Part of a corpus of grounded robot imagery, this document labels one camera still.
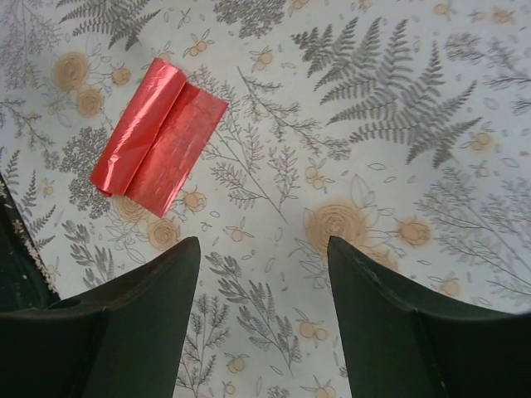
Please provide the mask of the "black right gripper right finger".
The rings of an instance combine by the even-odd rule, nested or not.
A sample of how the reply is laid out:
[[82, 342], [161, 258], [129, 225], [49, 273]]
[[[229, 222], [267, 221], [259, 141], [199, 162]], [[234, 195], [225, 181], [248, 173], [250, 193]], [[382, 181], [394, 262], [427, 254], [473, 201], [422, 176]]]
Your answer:
[[439, 294], [337, 236], [328, 265], [353, 396], [529, 396], [528, 313]]

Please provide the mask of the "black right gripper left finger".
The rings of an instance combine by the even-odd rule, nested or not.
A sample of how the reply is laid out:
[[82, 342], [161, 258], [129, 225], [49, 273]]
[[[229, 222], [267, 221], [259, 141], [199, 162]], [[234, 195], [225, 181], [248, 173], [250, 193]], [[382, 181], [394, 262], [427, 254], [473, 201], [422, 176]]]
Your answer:
[[200, 261], [188, 237], [83, 294], [2, 313], [2, 396], [170, 397]]

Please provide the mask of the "red plastic trash bag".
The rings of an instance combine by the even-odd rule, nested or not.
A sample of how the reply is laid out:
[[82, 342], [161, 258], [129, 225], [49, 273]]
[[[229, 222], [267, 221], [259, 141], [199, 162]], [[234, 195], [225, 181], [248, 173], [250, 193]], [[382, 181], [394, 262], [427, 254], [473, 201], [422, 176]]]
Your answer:
[[111, 134], [90, 180], [106, 196], [168, 213], [208, 144], [227, 102], [156, 58]]

